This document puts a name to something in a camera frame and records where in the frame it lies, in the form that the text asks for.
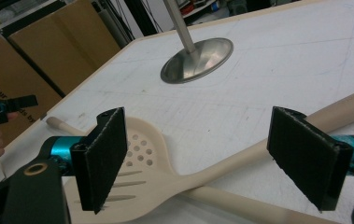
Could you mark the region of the printed cardboard box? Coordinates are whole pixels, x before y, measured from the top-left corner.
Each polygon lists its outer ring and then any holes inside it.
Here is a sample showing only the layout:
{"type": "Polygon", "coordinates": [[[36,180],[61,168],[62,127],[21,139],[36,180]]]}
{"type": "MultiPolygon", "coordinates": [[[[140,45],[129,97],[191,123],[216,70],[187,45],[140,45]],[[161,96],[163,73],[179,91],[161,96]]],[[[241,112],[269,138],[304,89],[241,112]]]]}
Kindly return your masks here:
{"type": "Polygon", "coordinates": [[[56,105],[61,96],[0,37],[0,100],[34,95],[37,106],[20,109],[0,125],[0,156],[4,147],[56,105]]]}

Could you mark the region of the plain cardboard box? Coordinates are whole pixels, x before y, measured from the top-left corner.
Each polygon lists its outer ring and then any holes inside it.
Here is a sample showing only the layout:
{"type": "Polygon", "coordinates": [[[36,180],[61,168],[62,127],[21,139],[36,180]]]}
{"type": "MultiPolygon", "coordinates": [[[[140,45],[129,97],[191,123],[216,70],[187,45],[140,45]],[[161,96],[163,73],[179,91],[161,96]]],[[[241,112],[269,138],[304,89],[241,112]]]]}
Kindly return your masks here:
{"type": "Polygon", "coordinates": [[[75,0],[9,39],[63,94],[120,51],[90,0],[75,0]]]}

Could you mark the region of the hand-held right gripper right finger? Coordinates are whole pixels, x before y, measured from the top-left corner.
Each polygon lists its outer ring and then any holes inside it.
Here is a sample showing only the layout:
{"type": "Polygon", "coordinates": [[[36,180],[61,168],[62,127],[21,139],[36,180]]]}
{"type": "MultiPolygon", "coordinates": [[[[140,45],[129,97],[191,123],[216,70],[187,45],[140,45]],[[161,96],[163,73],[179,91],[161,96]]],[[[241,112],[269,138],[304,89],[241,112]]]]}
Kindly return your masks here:
{"type": "Polygon", "coordinates": [[[336,208],[353,146],[338,141],[284,107],[272,111],[267,150],[319,211],[336,208]]]}

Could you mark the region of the white table mat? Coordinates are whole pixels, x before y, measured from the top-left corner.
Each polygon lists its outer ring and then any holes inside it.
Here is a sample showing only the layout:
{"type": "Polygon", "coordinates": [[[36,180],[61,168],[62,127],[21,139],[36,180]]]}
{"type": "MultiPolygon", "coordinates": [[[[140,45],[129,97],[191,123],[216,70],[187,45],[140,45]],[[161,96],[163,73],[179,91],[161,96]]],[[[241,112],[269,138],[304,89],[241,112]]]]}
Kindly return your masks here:
{"type": "MultiPolygon", "coordinates": [[[[192,38],[233,41],[229,60],[182,85],[160,78],[182,48],[175,32],[136,39],[48,112],[82,131],[95,116],[124,106],[126,115],[162,130],[179,174],[192,174],[267,137],[271,110],[306,115],[354,93],[354,0],[306,0],[190,28],[192,38]]],[[[31,160],[43,141],[62,135],[45,119],[0,159],[0,181],[31,160]]],[[[274,161],[256,161],[210,184],[250,199],[350,224],[354,177],[337,209],[320,213],[274,161]]],[[[176,196],[129,224],[241,224],[241,217],[176,196]]]]}

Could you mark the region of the metal utensil stand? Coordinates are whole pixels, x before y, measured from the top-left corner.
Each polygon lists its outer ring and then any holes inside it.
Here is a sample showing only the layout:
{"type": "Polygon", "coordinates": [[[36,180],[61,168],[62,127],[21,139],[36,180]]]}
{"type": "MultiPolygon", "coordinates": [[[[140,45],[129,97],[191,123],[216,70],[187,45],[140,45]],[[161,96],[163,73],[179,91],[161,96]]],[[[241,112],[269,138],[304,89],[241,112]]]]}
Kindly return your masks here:
{"type": "Polygon", "coordinates": [[[176,0],[163,0],[184,49],[163,66],[160,77],[168,84],[194,81],[215,71],[232,55],[234,44],[223,37],[193,42],[176,0]]]}

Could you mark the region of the wooden spoon handle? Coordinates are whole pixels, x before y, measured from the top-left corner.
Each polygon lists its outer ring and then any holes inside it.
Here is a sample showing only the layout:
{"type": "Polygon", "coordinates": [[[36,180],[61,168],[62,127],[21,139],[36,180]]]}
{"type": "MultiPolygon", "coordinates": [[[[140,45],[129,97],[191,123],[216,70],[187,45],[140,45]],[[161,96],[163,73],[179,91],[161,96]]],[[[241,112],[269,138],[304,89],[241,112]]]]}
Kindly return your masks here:
{"type": "Polygon", "coordinates": [[[126,120],[129,150],[115,184],[101,211],[83,211],[77,180],[64,185],[72,221],[77,224],[112,224],[140,218],[176,194],[215,206],[256,223],[337,224],[269,203],[252,200],[211,187],[181,190],[180,176],[170,163],[163,134],[150,123],[137,118],[126,120]]]}

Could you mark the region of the beige slotted spatula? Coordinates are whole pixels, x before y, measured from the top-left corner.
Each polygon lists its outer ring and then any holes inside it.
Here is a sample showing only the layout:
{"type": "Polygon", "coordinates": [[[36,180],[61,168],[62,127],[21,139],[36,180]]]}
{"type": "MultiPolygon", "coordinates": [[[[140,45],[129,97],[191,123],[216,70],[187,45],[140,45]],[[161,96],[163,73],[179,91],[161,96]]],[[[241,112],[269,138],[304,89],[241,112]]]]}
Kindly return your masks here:
{"type": "Polygon", "coordinates": [[[253,221],[282,223],[310,216],[249,200],[210,187],[210,182],[262,159],[273,159],[320,210],[336,207],[353,148],[330,133],[354,122],[354,94],[306,116],[274,107],[269,135],[204,170],[179,175],[160,131],[142,119],[129,118],[127,157],[98,213],[82,208],[76,179],[64,186],[74,224],[117,224],[140,218],[179,193],[253,221]]]}

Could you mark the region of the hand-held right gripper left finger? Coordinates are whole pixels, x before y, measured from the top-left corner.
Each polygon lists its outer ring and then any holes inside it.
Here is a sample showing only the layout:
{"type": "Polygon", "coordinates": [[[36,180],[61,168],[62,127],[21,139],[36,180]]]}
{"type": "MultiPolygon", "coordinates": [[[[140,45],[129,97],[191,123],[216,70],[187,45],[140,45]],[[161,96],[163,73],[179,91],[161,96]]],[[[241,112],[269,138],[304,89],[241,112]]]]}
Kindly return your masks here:
{"type": "Polygon", "coordinates": [[[97,125],[70,152],[83,211],[97,214],[103,207],[127,153],[124,108],[107,110],[97,125]]]}

